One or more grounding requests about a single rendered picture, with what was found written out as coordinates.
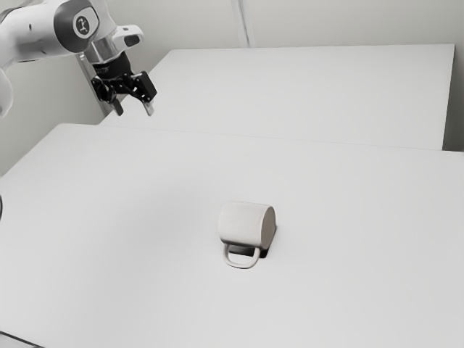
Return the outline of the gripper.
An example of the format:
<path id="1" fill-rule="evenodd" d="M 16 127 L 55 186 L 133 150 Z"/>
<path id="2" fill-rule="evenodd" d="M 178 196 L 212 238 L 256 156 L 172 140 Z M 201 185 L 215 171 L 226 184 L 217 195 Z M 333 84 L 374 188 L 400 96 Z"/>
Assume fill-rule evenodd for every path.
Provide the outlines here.
<path id="1" fill-rule="evenodd" d="M 125 52 L 110 62 L 92 64 L 92 68 L 98 75 L 91 79 L 91 86 L 96 98 L 111 107 L 118 116 L 121 116 L 124 110 L 117 98 L 117 92 L 101 78 L 117 78 L 122 75 L 125 93 L 138 99 L 143 104 L 148 116 L 153 115 L 153 99 L 157 95 L 157 90 L 146 71 L 133 75 L 129 58 Z"/>

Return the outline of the white ceramic mug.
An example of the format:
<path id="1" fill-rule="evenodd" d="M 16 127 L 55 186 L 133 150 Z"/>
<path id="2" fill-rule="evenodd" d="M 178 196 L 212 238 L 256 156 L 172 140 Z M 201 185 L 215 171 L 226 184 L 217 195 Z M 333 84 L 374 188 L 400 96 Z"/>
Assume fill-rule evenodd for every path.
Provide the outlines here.
<path id="1" fill-rule="evenodd" d="M 261 251 L 269 250 L 276 233 L 276 212 L 266 204 L 226 202 L 219 215 L 217 231 L 223 243 L 224 262 L 238 269 L 250 269 L 257 264 Z M 230 259 L 231 247 L 253 249 L 250 261 L 237 263 Z"/>

